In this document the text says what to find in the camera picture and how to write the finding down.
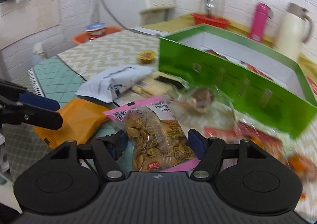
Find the clear orange snack bag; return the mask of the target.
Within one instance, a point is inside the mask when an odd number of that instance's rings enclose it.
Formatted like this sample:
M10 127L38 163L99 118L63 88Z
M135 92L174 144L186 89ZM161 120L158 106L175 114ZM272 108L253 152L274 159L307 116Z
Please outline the clear orange snack bag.
M251 140L290 168L302 181L316 181L316 164L294 148L284 146L282 141L278 139L265 140L252 137Z

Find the red plastic basket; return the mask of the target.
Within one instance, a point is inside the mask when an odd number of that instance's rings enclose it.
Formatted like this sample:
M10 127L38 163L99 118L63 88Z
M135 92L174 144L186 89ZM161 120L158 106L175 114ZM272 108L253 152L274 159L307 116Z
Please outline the red plastic basket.
M191 14L195 25L207 24L210 26L227 29L231 22L221 17L210 17L208 18L205 14L192 13Z

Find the orange cartoon snack packet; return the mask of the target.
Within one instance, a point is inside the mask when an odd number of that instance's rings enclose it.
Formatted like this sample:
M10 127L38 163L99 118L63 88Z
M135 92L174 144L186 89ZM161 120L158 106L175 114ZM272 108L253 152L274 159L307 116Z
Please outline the orange cartoon snack packet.
M229 144L238 144L242 139L249 139L276 159L282 156L283 143L280 139L240 121L233 129L205 126L204 134L205 137L217 137Z

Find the small yellow jelly cup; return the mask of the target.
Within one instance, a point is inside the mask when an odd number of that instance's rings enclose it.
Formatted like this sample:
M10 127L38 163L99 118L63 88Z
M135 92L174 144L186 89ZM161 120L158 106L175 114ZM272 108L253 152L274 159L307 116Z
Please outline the small yellow jelly cup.
M156 53L154 51L143 51L137 55L140 63L148 64L155 60Z

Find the cream thermal jug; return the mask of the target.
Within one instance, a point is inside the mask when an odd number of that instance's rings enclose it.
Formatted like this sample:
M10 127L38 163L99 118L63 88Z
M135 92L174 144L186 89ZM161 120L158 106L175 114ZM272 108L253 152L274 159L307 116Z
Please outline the cream thermal jug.
M274 50L297 62L300 51L310 39L314 24L308 10L289 3L274 42Z

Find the orange plastic basin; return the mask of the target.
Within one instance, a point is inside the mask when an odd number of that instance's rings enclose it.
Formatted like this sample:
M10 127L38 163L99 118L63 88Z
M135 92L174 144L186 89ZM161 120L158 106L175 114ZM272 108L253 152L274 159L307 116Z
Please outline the orange plastic basin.
M102 36L106 36L106 35L110 35L116 32L120 32L124 30L121 27L116 27L116 26L108 26L106 28L104 28L103 31L101 30L97 30L97 31L93 31L93 32L83 32L80 33L76 36L74 36L71 41L72 43L74 43L75 45L81 45L83 43L86 43L87 41L91 41L97 38L100 38Z

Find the beige cracker packet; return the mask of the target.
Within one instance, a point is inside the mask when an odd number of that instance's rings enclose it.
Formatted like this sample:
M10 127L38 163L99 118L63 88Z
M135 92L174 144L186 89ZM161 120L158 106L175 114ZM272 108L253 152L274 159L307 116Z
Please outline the beige cracker packet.
M180 77L154 71L135 84L132 91L147 98L163 96L167 99L175 99L187 91L189 87L189 83Z

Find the green cardboard box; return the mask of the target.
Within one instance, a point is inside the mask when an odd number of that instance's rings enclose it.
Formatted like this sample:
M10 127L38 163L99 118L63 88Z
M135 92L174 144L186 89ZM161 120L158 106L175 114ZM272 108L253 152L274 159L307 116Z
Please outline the green cardboard box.
M205 52L208 49L249 63L274 81ZM221 28L198 25L160 38L158 68L195 86L218 87L237 111L292 138L316 118L315 96L295 61Z

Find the pale blue snack packet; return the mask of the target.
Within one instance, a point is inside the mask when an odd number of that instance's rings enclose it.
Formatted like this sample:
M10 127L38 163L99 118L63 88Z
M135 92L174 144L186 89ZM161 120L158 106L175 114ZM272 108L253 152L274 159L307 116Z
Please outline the pale blue snack packet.
M153 67L141 65L110 67L85 82L76 95L111 103L153 71Z

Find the clear bag with brown snack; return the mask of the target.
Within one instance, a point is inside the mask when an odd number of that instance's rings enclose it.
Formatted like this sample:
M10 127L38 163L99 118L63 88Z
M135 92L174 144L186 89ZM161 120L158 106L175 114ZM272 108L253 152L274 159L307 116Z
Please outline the clear bag with brown snack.
M177 119L187 126L231 127L235 122L232 99L218 87L191 87L169 101Z

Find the red mixed nuts bag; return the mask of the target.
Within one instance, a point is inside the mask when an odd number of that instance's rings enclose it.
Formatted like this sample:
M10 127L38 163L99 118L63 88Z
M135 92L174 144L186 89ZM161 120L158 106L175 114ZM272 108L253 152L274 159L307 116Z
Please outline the red mixed nuts bag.
M208 52L209 54L212 54L212 55L215 55L215 56L219 56L219 57L221 57L221 58L223 58L223 59L225 59L227 61L230 61L230 62L236 63L238 65L241 65L241 66L245 67L246 69L253 71L256 74L259 74L262 77L265 77L265 78L267 78L267 79L269 79L271 81L274 81L270 76L267 76L264 72L262 72L261 70L255 68L253 65L251 65L249 63L246 63L244 61L238 61L237 59L232 58L232 57L226 57L226 56L224 56L222 54L219 54L216 51L211 50L211 49L205 50L205 52Z

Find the instant noodle cup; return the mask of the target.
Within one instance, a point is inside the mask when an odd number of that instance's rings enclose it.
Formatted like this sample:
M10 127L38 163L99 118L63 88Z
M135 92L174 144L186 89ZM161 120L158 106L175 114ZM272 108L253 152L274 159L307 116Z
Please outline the instant noodle cup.
M88 36L88 40L91 41L106 35L107 24L98 22L90 23L86 25L85 30Z

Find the pink clear cracker bag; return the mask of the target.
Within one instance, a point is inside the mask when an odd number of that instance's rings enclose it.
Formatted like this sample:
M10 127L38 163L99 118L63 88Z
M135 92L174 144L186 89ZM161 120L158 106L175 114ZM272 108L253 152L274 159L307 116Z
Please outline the pink clear cracker bag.
M198 159L167 101L157 96L137 100L104 115L124 131L133 144L133 170L187 172Z

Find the pink thermos bottle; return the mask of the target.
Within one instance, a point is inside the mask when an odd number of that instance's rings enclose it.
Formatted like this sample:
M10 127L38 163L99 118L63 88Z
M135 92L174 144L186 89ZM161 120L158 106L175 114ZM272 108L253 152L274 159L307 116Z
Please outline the pink thermos bottle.
M258 3L254 11L249 38L256 42L262 42L266 28L266 22L268 19L272 18L272 9L264 3Z

